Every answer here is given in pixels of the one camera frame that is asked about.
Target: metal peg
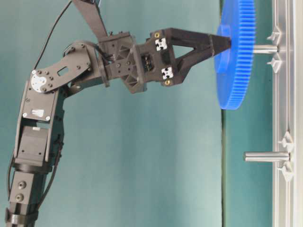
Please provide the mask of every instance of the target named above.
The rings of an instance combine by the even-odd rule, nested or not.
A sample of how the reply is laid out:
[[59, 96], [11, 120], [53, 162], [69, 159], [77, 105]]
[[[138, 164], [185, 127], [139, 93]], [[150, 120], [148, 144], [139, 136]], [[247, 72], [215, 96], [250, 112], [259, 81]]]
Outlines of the metal peg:
[[276, 45], [255, 45], [253, 53], [273, 54], [278, 52]]
[[246, 152], [243, 158], [246, 162], [286, 162], [290, 156], [288, 152]]

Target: screw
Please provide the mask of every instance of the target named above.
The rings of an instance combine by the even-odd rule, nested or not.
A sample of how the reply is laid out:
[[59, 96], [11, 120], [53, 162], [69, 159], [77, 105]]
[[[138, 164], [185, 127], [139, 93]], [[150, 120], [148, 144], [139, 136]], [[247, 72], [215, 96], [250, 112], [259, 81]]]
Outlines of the screw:
[[18, 188], [19, 188], [20, 190], [25, 189], [26, 186], [27, 186], [27, 183], [26, 183], [25, 181], [20, 181], [20, 182], [18, 183]]
[[24, 200], [24, 195], [23, 194], [16, 195], [16, 201], [17, 202], [22, 202], [23, 200]]
[[169, 86], [169, 85], [170, 85], [170, 83], [171, 83], [171, 81], [170, 81], [170, 80], [166, 80], [166, 81], [164, 82], [164, 84], [165, 84], [166, 86]]
[[159, 33], [159, 32], [156, 32], [156, 33], [155, 33], [155, 38], [156, 38], [156, 39], [160, 38], [160, 33]]

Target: wire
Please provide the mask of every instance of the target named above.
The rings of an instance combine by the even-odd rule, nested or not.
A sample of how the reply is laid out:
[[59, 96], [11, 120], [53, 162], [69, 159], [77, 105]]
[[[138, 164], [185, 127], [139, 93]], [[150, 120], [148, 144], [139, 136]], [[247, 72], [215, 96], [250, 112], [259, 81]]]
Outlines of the wire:
[[7, 173], [7, 191], [8, 191], [8, 198], [10, 196], [10, 191], [11, 191], [11, 187], [10, 187], [10, 172], [11, 172], [11, 167], [13, 164], [13, 158], [14, 158], [14, 150], [13, 149], [13, 153], [11, 154], [11, 158], [10, 158], [10, 162], [9, 162], [9, 167], [8, 167], [8, 173]]
[[70, 1], [67, 3], [67, 5], [63, 8], [63, 10], [61, 11], [60, 15], [57, 17], [57, 19], [55, 20], [53, 26], [51, 27], [51, 30], [49, 31], [49, 33], [48, 33], [48, 35], [47, 35], [47, 38], [46, 38], [46, 41], [45, 41], [45, 43], [44, 43], [44, 45], [43, 45], [43, 48], [42, 48], [42, 50], [41, 50], [41, 52], [40, 52], [39, 58], [38, 58], [38, 60], [37, 60], [36, 63], [35, 63], [34, 70], [37, 68], [37, 66], [38, 66], [38, 64], [39, 64], [39, 62], [40, 62], [40, 60], [41, 60], [41, 58], [42, 58], [42, 56], [43, 56], [43, 54], [44, 54], [44, 52], [45, 52], [45, 49], [46, 49], [46, 47], [47, 47], [47, 45], [48, 45], [48, 42], [49, 42], [49, 40], [50, 40], [50, 38], [51, 38], [51, 36], [52, 36], [52, 33], [53, 33], [53, 31], [54, 31], [54, 29], [55, 29], [57, 23], [59, 22], [60, 18], [61, 18], [62, 15], [65, 13], [65, 11], [67, 10], [67, 8], [70, 6], [71, 3], [72, 3], [72, 0], [70, 0]]
[[57, 157], [56, 157], [56, 161], [55, 161], [55, 164], [54, 164], [54, 167], [53, 167], [53, 173], [52, 173], [52, 176], [51, 176], [51, 179], [49, 180], [48, 182], [48, 185], [46, 187], [46, 190], [44, 191], [42, 197], [41, 197], [41, 200], [40, 202], [38, 203], [37, 205], [37, 210], [39, 210], [39, 208], [41, 207], [44, 199], [46, 198], [52, 184], [53, 184], [53, 180], [56, 176], [56, 172], [57, 172], [57, 168], [58, 168], [58, 164], [59, 164], [59, 161], [60, 161], [60, 158], [61, 158], [61, 151], [62, 151], [62, 144], [59, 144], [59, 149], [58, 149], [58, 154], [57, 154]]

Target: teal backdrop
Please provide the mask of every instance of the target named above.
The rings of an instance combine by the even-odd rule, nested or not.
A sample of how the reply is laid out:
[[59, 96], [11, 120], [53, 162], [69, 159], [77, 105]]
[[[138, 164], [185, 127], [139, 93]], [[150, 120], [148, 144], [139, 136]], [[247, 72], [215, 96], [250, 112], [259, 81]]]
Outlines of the teal backdrop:
[[[1, 3], [0, 217], [8, 205], [6, 170], [24, 84], [66, 2]], [[108, 31], [130, 31], [143, 43], [167, 27], [215, 33], [219, 8], [219, 0], [102, 0], [101, 12]], [[71, 6], [40, 68], [59, 61], [75, 40], [96, 41]], [[213, 60], [195, 66], [181, 86], [151, 83], [146, 93], [131, 95], [117, 80], [67, 99], [64, 109], [63, 157], [37, 227], [222, 226]]]
[[[256, 44], [271, 44], [272, 1], [255, 0]], [[245, 163], [244, 152], [272, 151], [271, 55], [254, 56], [250, 85], [237, 111], [223, 111], [224, 227], [272, 226], [272, 164]]]

